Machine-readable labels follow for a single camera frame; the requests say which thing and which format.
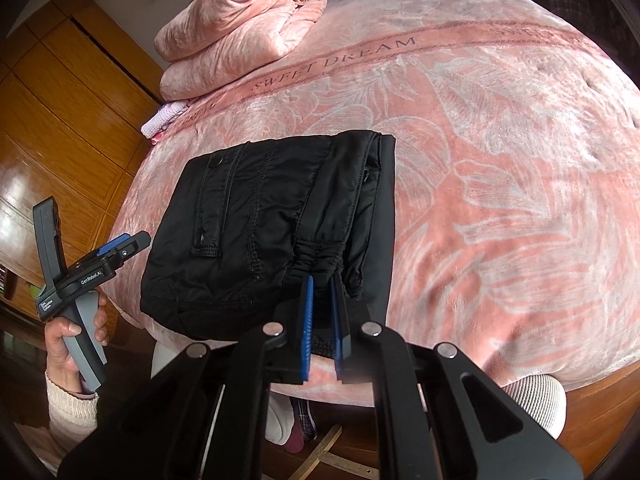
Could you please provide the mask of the person's left forearm sleeve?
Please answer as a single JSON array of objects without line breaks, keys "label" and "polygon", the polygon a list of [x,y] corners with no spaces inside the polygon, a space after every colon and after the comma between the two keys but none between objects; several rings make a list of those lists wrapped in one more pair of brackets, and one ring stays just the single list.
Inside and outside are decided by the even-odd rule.
[{"label": "person's left forearm sleeve", "polygon": [[49,422],[45,427],[15,427],[43,466],[55,477],[65,456],[98,426],[99,395],[69,392],[44,373]]}]

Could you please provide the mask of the person's left hand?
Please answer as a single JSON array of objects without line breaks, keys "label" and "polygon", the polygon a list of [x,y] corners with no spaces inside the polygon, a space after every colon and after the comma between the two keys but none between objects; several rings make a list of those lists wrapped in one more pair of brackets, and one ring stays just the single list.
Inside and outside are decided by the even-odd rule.
[{"label": "person's left hand", "polygon": [[[99,292],[98,310],[93,318],[93,337],[103,347],[108,344],[106,304],[106,296],[103,292]],[[80,327],[62,316],[54,318],[44,326],[44,343],[47,351],[46,374],[50,382],[74,396],[91,392],[64,341],[65,337],[75,337],[79,333]]]}]

